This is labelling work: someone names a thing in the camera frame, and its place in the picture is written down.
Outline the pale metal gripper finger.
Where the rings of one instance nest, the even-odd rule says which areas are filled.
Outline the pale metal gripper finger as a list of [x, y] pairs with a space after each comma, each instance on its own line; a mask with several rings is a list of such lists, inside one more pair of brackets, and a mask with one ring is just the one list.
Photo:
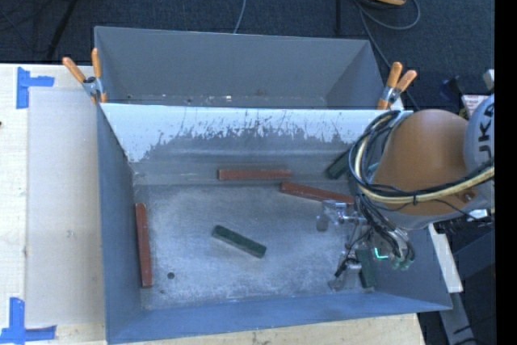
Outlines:
[[333, 292], [355, 288], [362, 266], [357, 259], [346, 259], [338, 266], [328, 285]]
[[322, 211], [316, 217], [317, 231], [327, 231], [330, 225], [345, 229], [347, 226], [364, 223], [364, 217], [360, 215], [354, 203], [337, 200], [322, 201]]

